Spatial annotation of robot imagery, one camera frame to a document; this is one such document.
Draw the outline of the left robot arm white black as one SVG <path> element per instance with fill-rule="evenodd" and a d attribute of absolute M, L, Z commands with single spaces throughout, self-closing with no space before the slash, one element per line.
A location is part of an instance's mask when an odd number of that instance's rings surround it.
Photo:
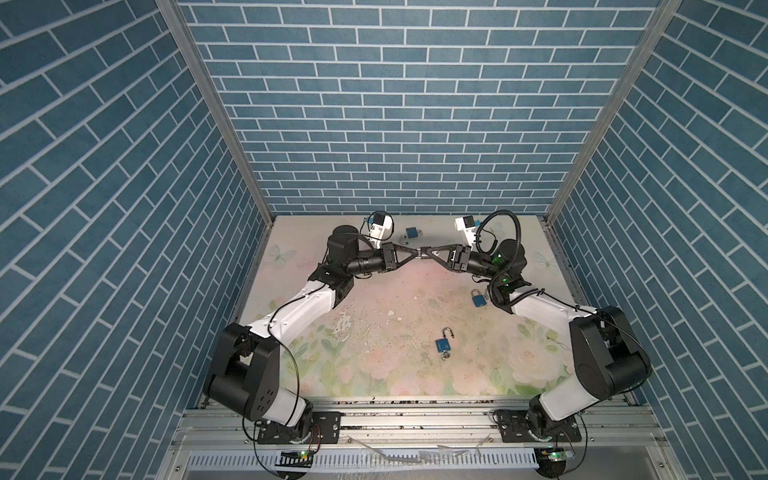
<path fill-rule="evenodd" d="M 417 249 L 382 242 L 376 247 L 351 225 L 335 228 L 327 252 L 292 299 L 248 325 L 229 324 L 219 335 L 204 394 L 243 419 L 269 421 L 293 440 L 313 429 L 312 404 L 280 384 L 281 353 L 349 294 L 358 276 L 389 272 L 420 256 Z"/>

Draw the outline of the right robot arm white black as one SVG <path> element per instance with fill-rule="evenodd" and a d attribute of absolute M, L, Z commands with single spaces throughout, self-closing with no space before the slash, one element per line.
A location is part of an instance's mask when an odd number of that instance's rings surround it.
<path fill-rule="evenodd" d="M 570 339 L 573 372 L 529 402 L 526 424 L 533 438 L 549 441 L 559 436 L 575 415 L 641 386 L 650 377 L 650 358 L 621 309 L 569 303 L 523 279 L 527 259 L 514 213 L 496 211 L 481 223 L 472 216 L 462 217 L 457 229 L 465 233 L 465 243 L 423 247 L 420 256 L 482 278 L 495 307 Z"/>

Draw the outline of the blue padlock near with key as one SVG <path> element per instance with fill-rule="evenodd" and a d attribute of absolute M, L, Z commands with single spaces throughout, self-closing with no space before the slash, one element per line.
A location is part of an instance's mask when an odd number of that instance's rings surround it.
<path fill-rule="evenodd" d="M 451 356 L 450 339 L 454 338 L 454 332 L 450 327 L 442 329 L 442 336 L 435 340 L 437 352 L 442 360 L 447 360 Z"/>

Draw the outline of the floral table mat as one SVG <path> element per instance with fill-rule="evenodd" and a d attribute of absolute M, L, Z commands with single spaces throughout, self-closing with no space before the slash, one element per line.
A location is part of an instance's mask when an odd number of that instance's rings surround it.
<path fill-rule="evenodd" d="M 239 323 L 264 318 L 304 287 L 340 225 L 359 227 L 367 214 L 281 216 Z M 392 241 L 413 247 L 464 243 L 448 216 L 401 216 Z M 536 216 L 520 217 L 528 264 L 523 278 L 534 288 L 574 303 L 545 231 Z M 406 228 L 423 232 L 406 237 Z M 527 403 L 572 373 L 570 339 L 490 302 L 476 308 L 471 291 L 484 291 L 468 274 L 431 260 L 355 279 L 352 291 L 315 320 L 289 348 L 306 398 L 514 397 Z M 442 360 L 435 340 L 450 327 L 451 356 Z"/>

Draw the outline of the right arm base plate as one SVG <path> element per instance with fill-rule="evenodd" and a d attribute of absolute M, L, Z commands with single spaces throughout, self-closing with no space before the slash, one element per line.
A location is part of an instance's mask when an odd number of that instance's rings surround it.
<path fill-rule="evenodd" d="M 536 410 L 498 409 L 490 413 L 490 418 L 503 443 L 546 443 L 555 440 L 576 443 L 582 440 L 574 416 L 555 421 Z"/>

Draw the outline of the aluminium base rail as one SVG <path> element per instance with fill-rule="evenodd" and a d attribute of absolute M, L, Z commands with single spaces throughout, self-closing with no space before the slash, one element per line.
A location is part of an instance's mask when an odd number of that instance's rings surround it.
<path fill-rule="evenodd" d="M 185 412 L 162 479 L 679 479 L 682 468 L 646 406 L 609 401 L 555 438 L 527 430 L 520 401 L 329 399 L 289 441 L 215 402 Z"/>

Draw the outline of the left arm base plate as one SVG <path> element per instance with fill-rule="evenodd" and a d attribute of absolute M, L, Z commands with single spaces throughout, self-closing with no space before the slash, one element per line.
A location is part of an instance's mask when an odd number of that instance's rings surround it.
<path fill-rule="evenodd" d="M 337 444 L 342 414 L 339 411 L 314 411 L 310 417 L 304 415 L 293 427 L 277 422 L 262 422 L 257 430 L 260 445 L 304 444 L 312 441 L 315 445 Z"/>

